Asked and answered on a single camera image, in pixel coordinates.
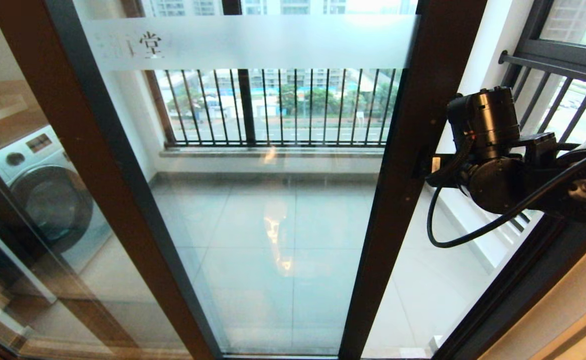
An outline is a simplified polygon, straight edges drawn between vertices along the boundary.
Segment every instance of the sliding glass door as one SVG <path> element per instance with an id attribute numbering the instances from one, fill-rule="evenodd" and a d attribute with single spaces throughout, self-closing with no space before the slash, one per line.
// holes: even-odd
<path id="1" fill-rule="evenodd" d="M 1 346 L 358 358 L 482 12 L 0 4 Z"/>

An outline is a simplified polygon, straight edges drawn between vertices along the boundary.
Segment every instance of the washing machine door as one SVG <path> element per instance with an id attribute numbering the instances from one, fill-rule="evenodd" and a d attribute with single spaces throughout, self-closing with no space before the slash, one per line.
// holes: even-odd
<path id="1" fill-rule="evenodd" d="M 73 246 L 91 222 L 93 199 L 81 178 L 61 166 L 40 166 L 12 183 L 11 193 L 56 253 Z"/>

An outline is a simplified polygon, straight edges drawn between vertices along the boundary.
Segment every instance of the chinese character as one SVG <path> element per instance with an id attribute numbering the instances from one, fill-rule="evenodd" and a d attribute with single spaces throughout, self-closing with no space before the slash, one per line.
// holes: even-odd
<path id="1" fill-rule="evenodd" d="M 153 57 L 156 58 L 157 54 L 161 52 L 156 49 L 159 47 L 160 41 L 162 41 L 162 39 L 160 39 L 160 37 L 158 37 L 156 34 L 151 33 L 150 31 L 147 31 L 144 35 L 142 35 L 142 38 L 139 39 L 139 43 L 145 44 L 146 48 L 148 49 L 148 54 L 151 54 L 151 56 L 146 57 L 147 59 Z"/>

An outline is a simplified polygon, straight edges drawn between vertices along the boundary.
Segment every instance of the tiled floor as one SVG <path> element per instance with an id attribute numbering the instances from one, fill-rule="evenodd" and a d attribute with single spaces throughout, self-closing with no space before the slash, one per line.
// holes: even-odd
<path id="1" fill-rule="evenodd" d="M 375 183 L 162 174 L 158 207 L 223 351 L 335 354 Z M 366 351 L 427 348 L 486 286 L 465 246 L 432 247 L 422 194 Z M 437 219 L 436 232 L 455 235 Z"/>

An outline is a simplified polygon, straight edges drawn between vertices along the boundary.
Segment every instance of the washing machine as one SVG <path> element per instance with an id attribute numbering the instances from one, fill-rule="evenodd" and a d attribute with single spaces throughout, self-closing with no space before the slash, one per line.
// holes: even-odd
<path id="1" fill-rule="evenodd" d="M 0 176 L 47 246 L 76 273 L 112 235 L 50 126 L 1 148 Z"/>

